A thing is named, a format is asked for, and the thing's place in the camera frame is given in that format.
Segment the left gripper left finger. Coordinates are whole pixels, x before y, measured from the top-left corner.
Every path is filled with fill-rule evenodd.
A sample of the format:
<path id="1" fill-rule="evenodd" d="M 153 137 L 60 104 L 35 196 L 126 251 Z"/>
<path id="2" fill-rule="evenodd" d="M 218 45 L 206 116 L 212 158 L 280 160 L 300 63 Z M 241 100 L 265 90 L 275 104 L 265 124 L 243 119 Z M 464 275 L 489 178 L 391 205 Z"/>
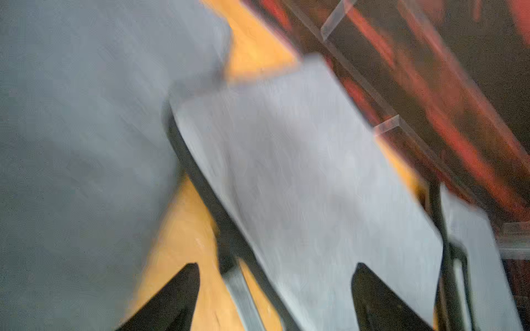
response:
<path id="1" fill-rule="evenodd" d="M 199 266 L 188 263 L 118 330 L 190 330 L 199 289 Z"/>

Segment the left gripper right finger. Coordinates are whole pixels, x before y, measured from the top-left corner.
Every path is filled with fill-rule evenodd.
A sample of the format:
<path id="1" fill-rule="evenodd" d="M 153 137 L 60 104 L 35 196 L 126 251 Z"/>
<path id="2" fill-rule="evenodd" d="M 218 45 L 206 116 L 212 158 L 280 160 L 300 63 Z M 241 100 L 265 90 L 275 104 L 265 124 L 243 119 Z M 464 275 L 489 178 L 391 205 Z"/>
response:
<path id="1" fill-rule="evenodd" d="M 431 330 L 367 265 L 358 263 L 351 293 L 360 330 Z"/>

